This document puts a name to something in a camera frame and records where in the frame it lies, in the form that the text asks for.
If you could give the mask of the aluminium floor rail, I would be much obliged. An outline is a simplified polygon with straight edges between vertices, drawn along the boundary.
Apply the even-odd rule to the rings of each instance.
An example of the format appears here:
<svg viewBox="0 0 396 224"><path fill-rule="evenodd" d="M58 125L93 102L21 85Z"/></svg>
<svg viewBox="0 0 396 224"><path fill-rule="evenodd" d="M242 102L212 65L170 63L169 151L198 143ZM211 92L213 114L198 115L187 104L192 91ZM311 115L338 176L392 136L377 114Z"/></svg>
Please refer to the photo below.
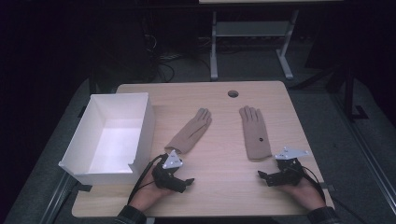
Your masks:
<svg viewBox="0 0 396 224"><path fill-rule="evenodd" d="M351 119L347 113L345 112L345 107L343 106L343 102L339 96L332 94L331 95L332 102L334 106L341 116L343 122L346 127L352 134L355 142L357 143L361 154L372 173L372 177L374 178L376 184L378 185L383 197L387 201L389 208L391 209L394 216L396 216L396 188L392 186L388 177L384 173L382 167L380 166L378 160L375 158L369 144L363 137L360 129L356 125L354 119Z"/></svg>
<svg viewBox="0 0 396 224"><path fill-rule="evenodd" d="M39 221L39 224L53 224L58 216L64 202L77 184L77 180L68 173L63 173L60 182L56 186L49 200L45 212Z"/></svg>

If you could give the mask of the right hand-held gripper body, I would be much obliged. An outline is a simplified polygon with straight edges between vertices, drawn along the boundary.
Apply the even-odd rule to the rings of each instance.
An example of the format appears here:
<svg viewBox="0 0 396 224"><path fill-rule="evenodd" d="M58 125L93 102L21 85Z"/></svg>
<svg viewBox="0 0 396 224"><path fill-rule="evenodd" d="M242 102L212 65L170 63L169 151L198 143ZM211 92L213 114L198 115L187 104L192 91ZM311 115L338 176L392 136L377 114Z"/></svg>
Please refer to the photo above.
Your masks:
<svg viewBox="0 0 396 224"><path fill-rule="evenodd" d="M307 155L306 150L284 147L281 152L275 154L279 172L269 175L268 179L273 180L275 186L298 185L304 176L303 166L298 159Z"/></svg>

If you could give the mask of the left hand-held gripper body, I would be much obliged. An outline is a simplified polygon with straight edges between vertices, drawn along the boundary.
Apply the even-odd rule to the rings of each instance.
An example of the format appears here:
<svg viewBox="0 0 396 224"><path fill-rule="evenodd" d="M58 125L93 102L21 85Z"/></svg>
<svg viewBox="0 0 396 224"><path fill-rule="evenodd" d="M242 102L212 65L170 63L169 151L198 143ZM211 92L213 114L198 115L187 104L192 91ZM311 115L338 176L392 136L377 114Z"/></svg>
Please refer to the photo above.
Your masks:
<svg viewBox="0 0 396 224"><path fill-rule="evenodd" d="M162 155L161 160L152 170L155 185L160 189L176 191L177 186L183 186L183 180L174 177L174 173L183 165L177 153L172 150Z"/></svg>

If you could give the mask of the person's right hand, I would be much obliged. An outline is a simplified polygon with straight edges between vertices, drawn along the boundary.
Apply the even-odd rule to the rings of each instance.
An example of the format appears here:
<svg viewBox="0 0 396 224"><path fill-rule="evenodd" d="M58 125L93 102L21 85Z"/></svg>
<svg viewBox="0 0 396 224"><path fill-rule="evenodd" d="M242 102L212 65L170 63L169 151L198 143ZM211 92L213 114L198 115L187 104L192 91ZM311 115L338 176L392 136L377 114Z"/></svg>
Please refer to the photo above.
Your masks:
<svg viewBox="0 0 396 224"><path fill-rule="evenodd" d="M296 186L287 185L283 186L282 189L308 211L313 211L326 206L321 195L305 178L302 178Z"/></svg>

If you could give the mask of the white box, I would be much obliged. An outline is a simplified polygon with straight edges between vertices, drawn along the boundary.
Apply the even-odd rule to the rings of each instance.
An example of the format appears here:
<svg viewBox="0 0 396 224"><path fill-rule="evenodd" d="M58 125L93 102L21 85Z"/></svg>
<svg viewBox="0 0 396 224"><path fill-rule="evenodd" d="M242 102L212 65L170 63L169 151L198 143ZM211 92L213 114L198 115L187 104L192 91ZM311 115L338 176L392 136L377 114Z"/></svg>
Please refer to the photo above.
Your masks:
<svg viewBox="0 0 396 224"><path fill-rule="evenodd" d="M133 184L149 163L154 129L146 92L94 94L59 166L83 185Z"/></svg>

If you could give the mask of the grey metal table frame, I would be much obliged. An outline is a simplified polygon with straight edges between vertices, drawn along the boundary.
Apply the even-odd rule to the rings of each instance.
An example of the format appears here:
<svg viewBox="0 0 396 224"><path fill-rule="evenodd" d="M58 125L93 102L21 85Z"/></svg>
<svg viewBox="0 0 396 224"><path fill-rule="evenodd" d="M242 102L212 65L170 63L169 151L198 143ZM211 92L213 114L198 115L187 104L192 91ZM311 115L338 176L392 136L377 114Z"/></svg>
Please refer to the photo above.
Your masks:
<svg viewBox="0 0 396 224"><path fill-rule="evenodd" d="M293 10L288 21L218 21L217 12L212 13L210 80L219 78L217 60L217 39L219 37L283 37L284 42L276 50L276 56L286 79L294 79L286 58L290 40L299 15Z"/></svg>

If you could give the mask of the person's left hand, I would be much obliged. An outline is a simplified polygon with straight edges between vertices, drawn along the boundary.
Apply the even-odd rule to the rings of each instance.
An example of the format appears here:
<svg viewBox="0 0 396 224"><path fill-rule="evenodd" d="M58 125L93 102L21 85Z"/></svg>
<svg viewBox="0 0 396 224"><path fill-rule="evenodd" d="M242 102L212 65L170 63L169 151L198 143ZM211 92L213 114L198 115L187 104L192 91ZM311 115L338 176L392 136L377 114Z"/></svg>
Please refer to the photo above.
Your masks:
<svg viewBox="0 0 396 224"><path fill-rule="evenodd" d="M140 212L145 212L159 200L171 195L172 193L173 191L170 189L159 189L155 185L154 177L152 176L152 169L150 169L143 178L138 191L134 194L134 197L129 202L129 205Z"/></svg>

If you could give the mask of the black stand foot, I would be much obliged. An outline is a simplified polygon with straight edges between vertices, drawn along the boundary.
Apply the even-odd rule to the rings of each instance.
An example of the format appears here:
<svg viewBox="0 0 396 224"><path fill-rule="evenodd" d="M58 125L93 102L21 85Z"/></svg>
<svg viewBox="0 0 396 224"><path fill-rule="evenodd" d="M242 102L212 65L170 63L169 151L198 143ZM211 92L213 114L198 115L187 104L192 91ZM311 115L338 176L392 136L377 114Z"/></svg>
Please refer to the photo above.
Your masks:
<svg viewBox="0 0 396 224"><path fill-rule="evenodd" d="M355 76L349 65L344 68L345 90L344 90L344 112L347 119L354 122L356 119L368 119L368 115L360 105L354 105L354 81Z"/></svg>

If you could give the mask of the plain beige glove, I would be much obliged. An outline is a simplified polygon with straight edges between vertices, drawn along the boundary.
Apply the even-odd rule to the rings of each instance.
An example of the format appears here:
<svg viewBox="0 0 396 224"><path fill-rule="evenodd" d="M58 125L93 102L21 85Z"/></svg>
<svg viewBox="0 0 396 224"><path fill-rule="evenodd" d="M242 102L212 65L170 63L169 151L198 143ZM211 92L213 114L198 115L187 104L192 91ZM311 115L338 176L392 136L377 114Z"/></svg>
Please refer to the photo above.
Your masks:
<svg viewBox="0 0 396 224"><path fill-rule="evenodd" d="M210 111L207 108L200 108L164 148L175 150L178 154L188 153L204 135L211 121Z"/></svg>

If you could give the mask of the beige glove with dark dot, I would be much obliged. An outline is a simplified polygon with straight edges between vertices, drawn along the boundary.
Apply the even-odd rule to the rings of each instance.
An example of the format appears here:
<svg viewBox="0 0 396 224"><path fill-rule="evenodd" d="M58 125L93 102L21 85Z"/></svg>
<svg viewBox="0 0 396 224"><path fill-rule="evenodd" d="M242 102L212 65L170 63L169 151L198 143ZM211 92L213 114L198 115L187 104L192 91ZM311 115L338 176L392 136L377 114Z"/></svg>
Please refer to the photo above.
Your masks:
<svg viewBox="0 0 396 224"><path fill-rule="evenodd" d="M245 139L247 158L252 161L271 157L271 146L260 109L244 106L239 109Z"/></svg>

